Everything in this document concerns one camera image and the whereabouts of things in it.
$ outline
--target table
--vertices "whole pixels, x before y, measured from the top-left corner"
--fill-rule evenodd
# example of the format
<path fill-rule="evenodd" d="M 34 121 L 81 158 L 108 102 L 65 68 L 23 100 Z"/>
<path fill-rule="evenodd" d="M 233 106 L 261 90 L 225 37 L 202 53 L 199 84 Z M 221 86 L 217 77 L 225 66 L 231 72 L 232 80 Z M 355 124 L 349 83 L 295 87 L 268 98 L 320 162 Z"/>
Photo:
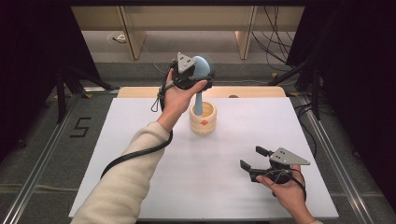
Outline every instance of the table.
<path fill-rule="evenodd" d="M 119 98 L 114 99 L 107 114 L 69 216 L 75 214 L 105 166 L 129 144 L 131 136 L 123 133 L 134 133 L 158 118 L 159 112 L 149 111 L 155 100 L 152 93 L 156 91 L 144 91 L 155 89 L 158 90 L 120 90 Z M 125 98 L 135 93 L 138 98 Z M 247 98 L 224 98 L 230 93 Z M 257 154 L 255 146 L 273 151 L 284 147 L 311 161 L 311 165 L 302 168 L 307 183 L 307 206 L 315 217 L 338 217 L 290 100 L 284 96 L 279 87 L 214 87 L 206 91 L 204 100 L 218 109 L 216 130 L 205 136 L 195 134 L 190 130 L 188 114 L 182 115 L 174 129 L 174 140 L 151 179 L 140 220 L 236 221 L 290 217 L 269 189 L 251 183 L 248 173 L 239 167 L 239 160 L 252 167 L 269 167 L 268 159 Z"/>

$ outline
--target electrical cable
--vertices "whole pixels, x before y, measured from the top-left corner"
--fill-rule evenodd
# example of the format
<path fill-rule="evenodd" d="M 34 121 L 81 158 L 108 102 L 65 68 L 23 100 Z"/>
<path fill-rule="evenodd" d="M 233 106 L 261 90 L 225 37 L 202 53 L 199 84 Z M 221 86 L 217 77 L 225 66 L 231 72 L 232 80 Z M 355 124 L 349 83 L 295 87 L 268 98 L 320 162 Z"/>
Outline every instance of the electrical cable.
<path fill-rule="evenodd" d="M 268 40 L 271 40 L 270 39 L 270 37 L 268 37 L 263 31 L 262 31 L 262 35 L 266 38 L 266 39 L 268 39 Z M 282 45 L 282 46 L 285 46 L 285 47 L 288 47 L 288 48 L 291 48 L 291 46 L 290 45 L 287 45 L 287 44 L 283 44 L 283 43 L 280 43 L 280 42 L 277 42 L 277 41 L 275 41 L 275 40 L 271 40 L 272 42 L 274 42 L 274 43 L 276 43 L 276 44 L 280 44 L 280 45 Z"/>
<path fill-rule="evenodd" d="M 296 172 L 300 173 L 300 175 L 301 175 L 301 177 L 303 179 L 303 182 L 304 182 L 303 184 L 298 179 L 296 179 L 293 175 L 290 174 L 290 173 L 292 173 L 292 171 L 296 171 Z M 273 170 L 273 171 L 270 171 L 270 172 L 264 174 L 263 176 L 267 176 L 268 177 L 268 175 L 272 175 L 273 173 L 279 173 L 279 174 L 276 176 L 276 179 L 273 181 L 273 183 L 271 185 L 269 185 L 269 186 L 277 184 L 276 182 L 280 178 L 281 175 L 287 175 L 290 180 L 294 181 L 301 188 L 301 190 L 303 191 L 303 194 L 304 194 L 304 201 L 306 201 L 305 178 L 304 178 L 303 174 L 299 170 L 296 170 L 296 169 Z"/>
<path fill-rule="evenodd" d="M 271 37 L 270 37 L 270 41 L 268 42 L 268 45 L 267 45 L 267 49 L 269 50 L 269 48 L 270 48 L 270 45 L 271 45 L 271 40 L 272 40 L 272 37 L 273 37 L 273 34 L 274 34 L 274 30 L 273 30 L 273 32 L 271 33 Z"/>
<path fill-rule="evenodd" d="M 293 181 L 303 190 L 304 201 L 306 201 L 306 189 L 305 189 L 305 179 L 304 179 L 304 176 L 303 176 L 303 174 L 302 174 L 300 171 L 298 171 L 298 170 L 296 170 L 296 169 L 291 169 L 291 170 L 300 173 L 301 177 L 303 178 L 304 184 L 302 184 L 300 181 L 298 181 L 293 175 L 287 174 L 287 175 L 290 177 L 290 179 L 293 180 Z"/>
<path fill-rule="evenodd" d="M 267 47 L 264 46 L 264 44 L 257 38 L 257 36 L 254 35 L 254 33 L 252 32 L 253 37 L 256 39 L 256 42 L 259 44 L 259 46 L 264 49 L 264 51 L 266 52 L 266 60 L 268 65 L 273 68 L 274 70 L 277 71 L 281 71 L 281 72 L 289 72 L 288 70 L 283 70 L 283 69 L 279 69 L 279 68 L 275 68 L 273 67 L 269 61 L 268 61 L 268 54 L 273 56 L 275 59 L 279 60 L 280 62 L 286 64 L 286 61 L 284 61 L 283 59 L 279 58 L 277 55 L 275 55 L 271 50 L 269 50 Z"/>
<path fill-rule="evenodd" d="M 167 77 L 168 77 L 168 74 L 166 74 L 165 75 L 165 77 L 164 77 L 164 79 L 163 79 L 163 84 L 162 84 L 162 86 L 161 86 L 161 88 L 160 88 L 160 91 L 158 92 L 158 97 L 157 97 L 157 103 L 159 102 L 160 103 L 160 105 L 161 105 L 161 110 L 163 111 L 163 109 L 165 108 L 165 104 L 164 104 L 164 98 L 165 98 L 165 92 L 166 92 L 166 88 L 165 88 L 165 85 L 166 85 L 166 79 L 167 79 Z M 171 131 L 170 133 L 169 133 L 169 139 L 167 140 L 167 141 L 165 141 L 164 143 L 162 143 L 162 144 L 159 144 L 158 146 L 156 146 L 156 147 L 150 147 L 150 148 L 147 148 L 147 149 L 143 149 L 143 150 L 139 150 L 139 151 L 136 151 L 136 152 L 132 152 L 132 153 L 128 153 L 128 154 L 125 154 L 125 155 L 123 155 L 123 156 L 120 156 L 120 157 L 118 157 L 118 158 L 116 158 L 114 161 L 112 161 L 111 163 L 109 163 L 108 164 L 108 166 L 105 168 L 105 170 L 102 172 L 102 175 L 101 175 L 101 179 L 102 179 L 102 177 L 107 173 L 107 171 L 109 171 L 112 167 L 114 167 L 114 166 L 116 166 L 116 165 L 118 165 L 118 164 L 120 164 L 120 163 L 122 163 L 122 162 L 124 162 L 124 161 L 128 161 L 128 160 L 131 160 L 131 159 L 133 159 L 133 158 L 136 158 L 136 157 L 140 157 L 140 156 L 144 156 L 144 155 L 147 155 L 147 154 L 149 154 L 149 153 L 153 153 L 153 152 L 156 152 L 156 151 L 158 151 L 158 150 L 161 150 L 162 148 L 165 148 L 165 147 L 167 147 L 171 142 L 172 142 L 172 139 L 173 139 L 173 131 Z"/>
<path fill-rule="evenodd" d="M 279 7 L 277 7 L 277 6 L 274 7 L 274 12 L 275 12 L 275 21 L 274 21 L 274 23 L 272 23 L 272 20 L 271 20 L 271 18 L 269 16 L 268 11 L 267 11 L 265 6 L 264 6 L 264 11 L 265 11 L 265 14 L 266 14 L 266 16 L 268 18 L 268 21 L 271 24 L 272 29 L 273 29 L 273 32 L 271 33 L 271 39 L 270 39 L 270 42 L 268 43 L 268 47 L 267 48 L 269 48 L 269 46 L 271 44 L 271 41 L 272 41 L 272 37 L 273 37 L 274 34 L 277 36 L 278 43 L 282 43 L 282 45 L 283 45 L 283 42 L 282 42 L 281 38 L 279 37 L 279 33 L 277 31 L 277 14 L 278 14 L 278 11 L 279 11 Z M 279 48 L 280 48 L 280 51 L 282 52 L 283 57 L 285 59 L 287 59 L 287 57 L 285 56 L 285 53 L 283 52 L 283 49 L 282 49 L 280 44 L 279 44 Z"/>
<path fill-rule="evenodd" d="M 306 105 L 298 105 L 298 106 L 295 106 L 295 107 L 294 107 L 294 110 L 296 110 L 296 109 L 298 109 L 298 108 L 301 108 L 301 107 L 309 106 L 309 105 L 311 105 L 311 103 L 308 103 L 308 104 L 306 104 Z"/>
<path fill-rule="evenodd" d="M 288 37 L 290 38 L 290 41 L 293 42 L 293 38 L 291 38 L 291 36 L 289 35 L 289 32 L 286 31 L 286 35 L 288 35 Z"/>

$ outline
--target white sleeve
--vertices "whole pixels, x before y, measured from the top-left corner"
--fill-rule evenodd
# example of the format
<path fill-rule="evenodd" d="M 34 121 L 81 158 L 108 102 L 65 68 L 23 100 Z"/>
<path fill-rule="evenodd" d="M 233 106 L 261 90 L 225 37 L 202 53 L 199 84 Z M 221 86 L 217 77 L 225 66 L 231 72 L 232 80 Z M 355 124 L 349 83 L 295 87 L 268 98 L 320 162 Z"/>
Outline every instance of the white sleeve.
<path fill-rule="evenodd" d="M 136 133 L 122 155 L 156 147 L 168 138 L 169 133 L 159 123 L 151 122 Z M 72 223 L 136 223 L 163 153 L 161 149 L 112 167 L 77 210 Z"/>

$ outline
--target fingers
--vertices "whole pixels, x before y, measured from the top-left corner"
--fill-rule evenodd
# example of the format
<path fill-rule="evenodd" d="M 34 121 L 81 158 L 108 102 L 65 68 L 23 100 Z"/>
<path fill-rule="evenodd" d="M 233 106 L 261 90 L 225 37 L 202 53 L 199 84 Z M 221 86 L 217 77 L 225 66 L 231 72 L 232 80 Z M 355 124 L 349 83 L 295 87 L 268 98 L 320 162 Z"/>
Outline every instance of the fingers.
<path fill-rule="evenodd" d="M 198 91 L 201 91 L 204 86 L 206 85 L 207 80 L 201 80 L 197 82 L 194 86 L 192 86 L 188 91 L 190 92 L 191 95 L 194 95 Z"/>
<path fill-rule="evenodd" d="M 272 181 L 270 178 L 263 176 L 263 175 L 258 175 L 256 177 L 256 180 L 259 181 L 260 183 L 264 184 L 267 188 L 271 188 L 271 186 L 274 185 L 274 181 Z"/>
<path fill-rule="evenodd" d="M 292 165 L 291 169 L 293 170 L 292 171 L 293 177 L 296 178 L 301 183 L 303 183 L 304 179 L 303 179 L 303 176 L 301 174 L 301 166 L 300 165 Z"/>

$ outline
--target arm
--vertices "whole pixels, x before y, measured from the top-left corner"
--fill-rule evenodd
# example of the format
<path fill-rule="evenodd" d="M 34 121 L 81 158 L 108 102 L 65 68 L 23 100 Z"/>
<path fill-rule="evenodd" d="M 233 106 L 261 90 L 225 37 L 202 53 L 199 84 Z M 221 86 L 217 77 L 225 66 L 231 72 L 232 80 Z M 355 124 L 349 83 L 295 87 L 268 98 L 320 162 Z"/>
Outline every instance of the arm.
<path fill-rule="evenodd" d="M 304 184 L 304 179 L 300 173 L 301 167 L 299 165 L 293 165 L 291 168 L 297 170 L 292 172 L 293 177 L 296 178 L 300 183 Z M 298 224 L 321 223 L 316 221 L 309 212 L 304 201 L 303 191 L 294 181 L 289 181 L 286 184 L 278 185 L 268 177 L 262 175 L 257 176 L 257 180 L 274 192 L 277 199 L 279 200 L 279 203 L 286 210 L 288 210 L 288 212 Z"/>
<path fill-rule="evenodd" d="M 169 89 L 162 114 L 156 122 L 135 134 L 122 155 L 165 142 L 181 114 L 187 110 L 191 97 L 205 84 L 206 81 L 201 81 L 187 91 L 177 87 Z M 148 195 L 149 181 L 163 153 L 164 149 L 161 149 L 111 168 L 78 209 L 72 223 L 135 223 L 140 204 Z"/>

